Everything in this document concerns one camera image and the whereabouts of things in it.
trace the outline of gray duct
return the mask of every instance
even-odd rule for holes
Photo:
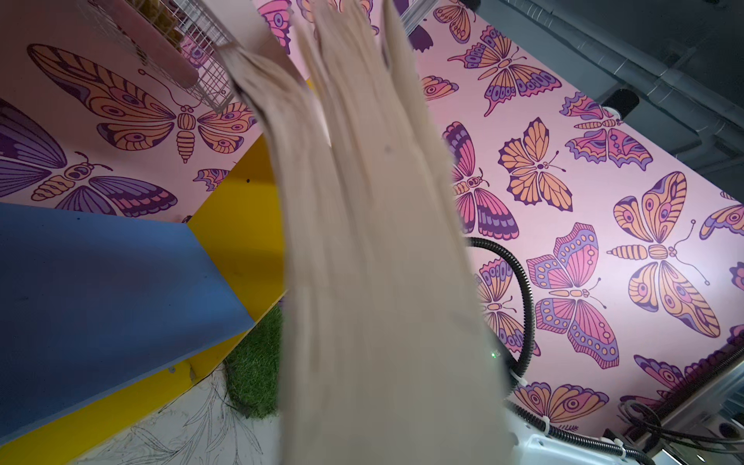
[[[643,54],[621,40],[607,36],[604,32],[594,31],[595,35],[603,34],[605,43],[612,42],[612,48],[529,0],[502,1],[512,5],[538,24],[545,26],[555,35],[570,43],[593,63],[643,92],[654,105],[666,110],[697,132],[702,145],[686,152],[684,155],[680,154],[679,158],[689,160],[695,158],[698,154],[703,154],[713,146],[716,137],[744,153],[744,131],[713,111],[713,109],[719,109],[722,112],[721,114],[726,115],[727,118],[737,122],[740,126],[744,126],[744,112],[739,107],[707,89],[705,93],[701,92],[699,88],[702,85],[695,80],[684,76],[677,70],[668,68],[658,60]],[[581,24],[582,28],[586,27],[587,30],[597,28],[591,23],[583,22],[585,24]],[[615,50],[624,51],[626,56]],[[676,88],[666,81],[671,81]],[[712,109],[706,108],[688,97],[686,92],[681,92],[683,89],[690,91],[692,95],[696,95],[699,100],[709,99],[710,101],[706,101],[706,105]]]

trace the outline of artificial grass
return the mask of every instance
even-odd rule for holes
[[[246,417],[264,418],[277,411],[281,325],[276,306],[225,359],[230,401]]]

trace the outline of metal wire rack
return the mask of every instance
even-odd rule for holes
[[[186,91],[200,102],[221,112],[231,102],[233,94],[227,71],[215,59],[214,46],[224,45],[232,38],[217,24],[199,0],[126,0],[126,2],[181,52],[199,72],[196,85],[180,86],[158,63],[126,35],[114,19],[95,0],[77,0],[83,15],[97,25],[97,29],[114,39],[143,65],[151,68]]]

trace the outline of blue panel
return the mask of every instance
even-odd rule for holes
[[[0,203],[0,445],[252,326],[185,224]]]

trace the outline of orange butterfly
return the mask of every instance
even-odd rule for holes
[[[553,160],[543,161],[548,151],[549,135],[548,128],[540,118],[536,118],[527,127],[524,139],[512,139],[498,151],[501,154],[498,163],[509,172],[507,190],[515,200],[525,205],[535,205],[544,199],[561,211],[573,211],[571,191],[563,181],[547,172],[551,167],[564,173],[565,170],[551,164],[555,156]]]

